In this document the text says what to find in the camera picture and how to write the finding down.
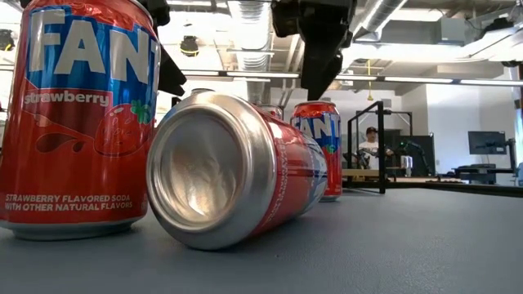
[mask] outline aluminum can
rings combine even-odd
[[[341,125],[336,105],[328,101],[300,103],[294,108],[291,124],[314,138],[323,150],[329,182],[321,202],[335,201],[342,195]]]
[[[300,216],[322,197],[324,155],[289,124],[210,91],[169,113],[149,152],[147,185],[154,214],[178,241],[224,248]]]
[[[405,176],[410,177],[412,176],[412,169],[414,165],[414,161],[412,156],[407,155],[401,155],[401,168],[405,169]]]
[[[279,118],[281,120],[284,120],[284,111],[279,106],[274,105],[258,105],[259,108],[265,110],[270,115],[274,116],[275,118]]]
[[[160,46],[132,0],[33,0],[24,10],[0,166],[0,225],[56,240],[128,229],[145,165]]]

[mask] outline can bottom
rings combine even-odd
[[[30,225],[7,223],[3,226],[12,230],[16,238],[30,241],[60,241],[81,238],[95,238],[121,233],[131,229],[132,223],[140,220],[136,217],[118,222],[102,222],[73,225]]]
[[[326,195],[320,199],[320,202],[321,203],[335,202],[338,198],[340,198],[340,195]]]

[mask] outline ceiling light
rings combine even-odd
[[[299,78],[298,73],[227,72],[230,77],[240,78]]]
[[[186,76],[197,76],[197,77],[216,77],[219,75],[217,71],[211,70],[182,70],[181,71]]]
[[[385,77],[385,82],[451,83],[452,78]]]
[[[270,82],[270,78],[234,78],[235,82]]]
[[[523,81],[461,80],[462,85],[523,87]]]
[[[338,81],[376,81],[377,77],[364,75],[339,74],[335,79]]]
[[[212,2],[211,1],[167,0],[167,4],[182,5],[182,6],[210,7],[212,5]],[[225,2],[219,2],[219,3],[216,3],[216,7],[227,8],[227,4]]]
[[[401,8],[392,13],[391,20],[435,22],[446,12],[439,9]]]

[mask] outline strawberry image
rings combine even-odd
[[[100,122],[95,150],[106,156],[125,156],[137,151],[150,137],[150,106],[139,100],[116,105]]]

